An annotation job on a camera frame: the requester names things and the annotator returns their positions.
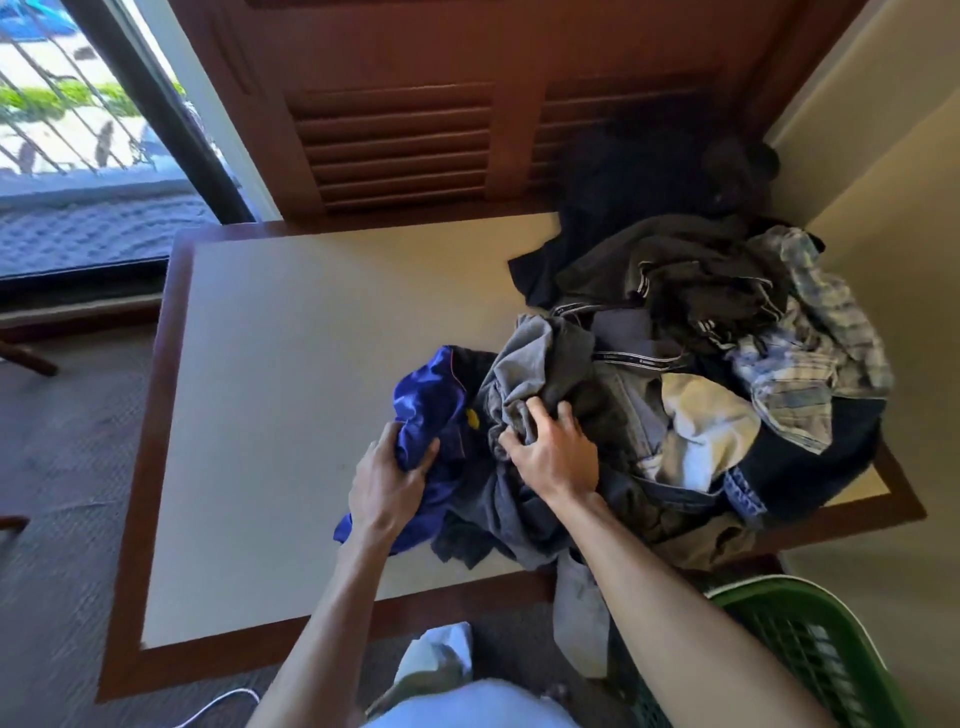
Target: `laundry basket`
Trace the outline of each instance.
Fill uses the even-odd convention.
[[[706,596],[766,644],[839,725],[913,725],[863,625],[826,589],[794,576],[760,576]],[[638,696],[640,725],[670,726],[642,679]]]

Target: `green plant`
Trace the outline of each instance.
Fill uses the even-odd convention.
[[[97,91],[103,96],[107,104],[107,110],[117,116],[139,116],[140,112],[136,104],[131,101],[130,96],[120,84],[100,84]]]
[[[57,83],[57,88],[70,102],[70,106],[87,107],[92,103],[93,94],[87,85],[80,81],[60,81]]]
[[[173,81],[174,89],[181,97],[186,97],[178,82]],[[130,96],[120,84],[97,84],[97,93],[104,100],[108,111],[117,116],[139,116]],[[52,88],[28,87],[17,91],[9,86],[0,86],[0,119],[11,117],[16,121],[56,120],[63,117],[68,109],[96,106],[93,91],[81,81],[65,79],[57,82],[57,90]]]
[[[59,119],[65,112],[62,99],[50,88],[0,88],[4,115],[24,121]]]

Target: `carpet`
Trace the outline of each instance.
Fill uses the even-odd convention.
[[[261,692],[276,667],[94,705],[153,328],[59,339],[34,349],[60,364],[51,379],[0,363],[0,512],[33,520],[0,533],[0,726],[163,728],[231,688]],[[632,726],[629,711],[579,677],[553,644],[550,606],[473,623],[475,673],[539,692],[568,684],[585,728]],[[412,636],[368,645],[360,689],[369,704],[393,679]],[[199,721],[242,726],[231,698]]]

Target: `wooden shutter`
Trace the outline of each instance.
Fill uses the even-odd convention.
[[[762,133],[864,0],[172,0],[287,218],[506,200],[618,106]]]

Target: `wall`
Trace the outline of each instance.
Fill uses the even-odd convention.
[[[960,82],[956,0],[874,0],[865,15],[768,135],[789,172],[775,203],[791,220],[821,214]]]
[[[825,238],[826,265],[884,338],[898,377],[885,437],[929,513],[784,561],[851,606],[914,708],[944,726],[960,723],[960,40],[944,37],[959,12],[889,3],[773,139],[778,212]]]
[[[213,83],[206,75],[200,59],[177,22],[168,0],[114,0],[127,12],[140,15],[153,37],[146,40],[154,52],[169,65],[186,91],[187,99],[197,109],[204,128],[216,142],[230,172],[240,182],[240,189],[260,220],[280,220],[279,210],[267,185],[256,171],[247,148],[240,140],[233,122],[227,116]]]

